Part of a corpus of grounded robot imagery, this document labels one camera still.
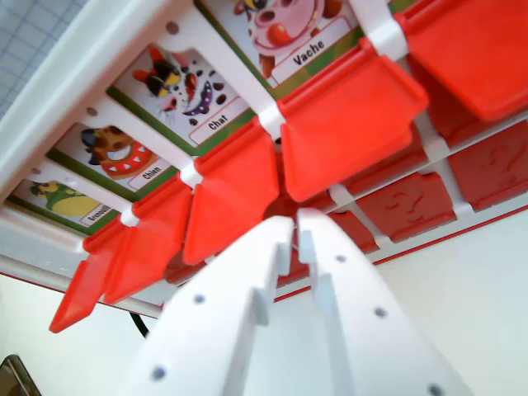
red bin flap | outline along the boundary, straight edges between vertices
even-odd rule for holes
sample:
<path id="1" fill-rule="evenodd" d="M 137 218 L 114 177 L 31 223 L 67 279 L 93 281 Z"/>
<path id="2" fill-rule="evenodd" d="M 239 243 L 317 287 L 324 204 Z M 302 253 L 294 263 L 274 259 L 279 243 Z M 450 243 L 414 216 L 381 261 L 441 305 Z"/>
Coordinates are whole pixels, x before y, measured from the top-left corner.
<path id="1" fill-rule="evenodd" d="M 528 190 L 528 122 L 523 121 L 449 157 L 464 198 L 486 209 Z"/>
<path id="2" fill-rule="evenodd" d="M 437 173 L 413 173 L 359 199 L 357 204 L 394 242 L 456 219 Z"/>
<path id="3" fill-rule="evenodd" d="M 192 190 L 179 173 L 134 205 L 139 223 L 127 232 L 105 290 L 115 304 L 163 279 L 171 259 L 182 249 Z"/>
<path id="4" fill-rule="evenodd" d="M 95 235 L 85 239 L 84 249 L 90 255 L 75 271 L 49 326 L 51 332 L 61 332 L 92 313 L 105 291 L 116 256 L 122 249 L 127 228 L 116 218 Z"/>
<path id="5" fill-rule="evenodd" d="M 345 231 L 352 241 L 363 253 L 378 250 L 378 245 L 374 237 L 363 223 L 352 214 L 352 212 L 329 213 L 328 217 L 332 219 L 339 227 Z"/>
<path id="6" fill-rule="evenodd" d="M 409 146 L 423 89 L 367 39 L 277 102 L 286 186 L 302 202 Z"/>
<path id="7" fill-rule="evenodd" d="M 183 260 L 195 265 L 257 225 L 279 195 L 275 149 L 255 118 L 196 159 L 196 186 Z"/>
<path id="8" fill-rule="evenodd" d="M 483 120 L 528 103 L 526 0 L 422 0 L 396 19 L 414 58 Z"/>

cat's red tongue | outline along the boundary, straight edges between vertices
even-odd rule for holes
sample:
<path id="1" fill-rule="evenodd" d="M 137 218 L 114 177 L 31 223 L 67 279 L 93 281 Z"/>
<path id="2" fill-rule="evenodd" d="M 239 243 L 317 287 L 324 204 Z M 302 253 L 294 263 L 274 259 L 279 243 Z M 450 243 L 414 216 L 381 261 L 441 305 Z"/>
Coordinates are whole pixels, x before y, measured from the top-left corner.
<path id="1" fill-rule="evenodd" d="M 189 101 L 192 101 L 192 98 L 195 96 L 196 92 L 196 75 L 194 73 L 188 73 L 185 76 L 185 88 L 187 90 Z"/>

white wall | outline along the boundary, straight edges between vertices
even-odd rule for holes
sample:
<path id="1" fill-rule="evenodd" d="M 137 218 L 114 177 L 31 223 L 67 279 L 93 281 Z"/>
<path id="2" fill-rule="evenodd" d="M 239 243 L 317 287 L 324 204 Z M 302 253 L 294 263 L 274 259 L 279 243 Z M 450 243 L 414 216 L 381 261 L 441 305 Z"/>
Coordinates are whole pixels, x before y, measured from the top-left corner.
<path id="1" fill-rule="evenodd" d="M 478 396 L 528 394 L 527 231 L 528 211 L 378 267 Z M 60 298 L 0 276 L 0 359 L 20 355 L 43 396 L 112 394 L 143 338 L 126 312 L 101 305 L 51 334 Z M 320 396 L 329 387 L 310 293 L 275 304 L 271 326 L 257 331 L 246 395 Z"/>

black cable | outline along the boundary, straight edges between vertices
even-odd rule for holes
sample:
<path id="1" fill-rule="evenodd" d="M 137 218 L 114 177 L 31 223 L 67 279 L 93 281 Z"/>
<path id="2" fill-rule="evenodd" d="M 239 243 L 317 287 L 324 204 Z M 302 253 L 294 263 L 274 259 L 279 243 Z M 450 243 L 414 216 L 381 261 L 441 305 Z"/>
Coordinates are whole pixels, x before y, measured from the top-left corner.
<path id="1" fill-rule="evenodd" d="M 138 328 L 141 335 L 143 337 L 147 337 L 149 334 L 149 328 L 147 328 L 143 319 L 138 314 L 132 312 L 130 312 L 130 316 L 132 317 L 132 320 L 134 321 L 134 324 Z"/>

cartoon character face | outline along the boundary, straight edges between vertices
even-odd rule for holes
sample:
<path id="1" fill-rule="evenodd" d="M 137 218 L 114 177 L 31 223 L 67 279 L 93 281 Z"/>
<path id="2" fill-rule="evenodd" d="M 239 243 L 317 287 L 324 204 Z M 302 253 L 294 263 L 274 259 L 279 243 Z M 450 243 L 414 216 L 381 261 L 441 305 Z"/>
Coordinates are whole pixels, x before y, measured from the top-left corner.
<path id="1" fill-rule="evenodd" d="M 30 192 L 34 196 L 44 198 L 49 192 L 56 192 L 58 189 L 59 186 L 55 181 L 48 181 L 47 183 L 33 182 L 33 185 L 30 188 Z"/>
<path id="2" fill-rule="evenodd" d="M 92 154 L 90 165 L 101 165 L 112 179 L 132 177 L 142 172 L 158 156 L 113 125 L 81 132 L 81 140 Z"/>
<path id="3" fill-rule="evenodd" d="M 170 117 L 175 111 L 188 116 L 189 123 L 196 125 L 193 116 L 207 114 L 215 101 L 221 105 L 227 97 L 218 96 L 223 82 L 215 82 L 216 72 L 205 61 L 192 60 L 190 63 L 178 54 L 164 57 L 159 49 L 151 46 L 148 53 L 153 68 L 147 72 L 135 70 L 133 76 L 145 84 L 152 95 L 158 99 L 158 109 Z"/>
<path id="4" fill-rule="evenodd" d="M 277 55 L 296 50 L 318 33 L 322 18 L 334 18 L 341 9 L 342 0 L 238 0 L 234 13 L 246 12 L 247 33 L 268 78 Z"/>
<path id="5" fill-rule="evenodd" d="M 56 181 L 33 182 L 30 193 L 46 199 L 45 208 L 63 216 L 83 217 L 99 206 L 96 200 Z"/>

